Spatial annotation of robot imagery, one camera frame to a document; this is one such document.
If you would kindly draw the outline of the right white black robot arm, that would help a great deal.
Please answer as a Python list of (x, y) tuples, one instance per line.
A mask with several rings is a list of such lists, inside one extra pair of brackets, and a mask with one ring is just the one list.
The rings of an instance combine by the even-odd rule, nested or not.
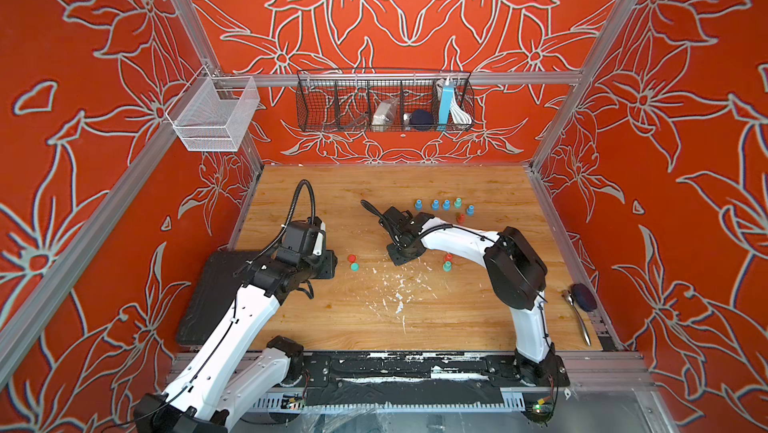
[(515, 374), (523, 384), (554, 388), (569, 383), (547, 324), (548, 268), (519, 229), (480, 230), (423, 211), (394, 206), (382, 211), (367, 200), (361, 206), (386, 232), (386, 251), (395, 266), (413, 266), (427, 254), (445, 253), (459, 262), (458, 269), (484, 277), (492, 300), (510, 314)]

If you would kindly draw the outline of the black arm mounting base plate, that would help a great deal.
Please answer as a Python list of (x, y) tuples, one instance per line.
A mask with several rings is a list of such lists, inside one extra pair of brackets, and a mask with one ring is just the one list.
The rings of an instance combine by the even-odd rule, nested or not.
[(536, 364), (514, 352), (314, 351), (296, 383), (276, 385), (256, 406), (524, 411), (554, 404), (570, 386), (553, 353)]

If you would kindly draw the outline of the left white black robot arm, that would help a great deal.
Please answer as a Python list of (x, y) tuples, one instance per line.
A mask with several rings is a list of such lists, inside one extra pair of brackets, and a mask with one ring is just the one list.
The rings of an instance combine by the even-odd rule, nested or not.
[[(309, 216), (293, 215), (306, 192)], [(297, 184), (290, 213), (276, 237), (234, 270), (239, 284), (202, 348), (161, 393), (136, 405), (138, 432), (228, 432), (271, 388), (294, 385), (304, 376), (302, 345), (273, 338), (257, 360), (238, 368), (249, 346), (294, 291), (314, 296), (315, 280), (334, 277), (338, 258), (327, 246), (325, 223), (318, 217), (309, 180)]]

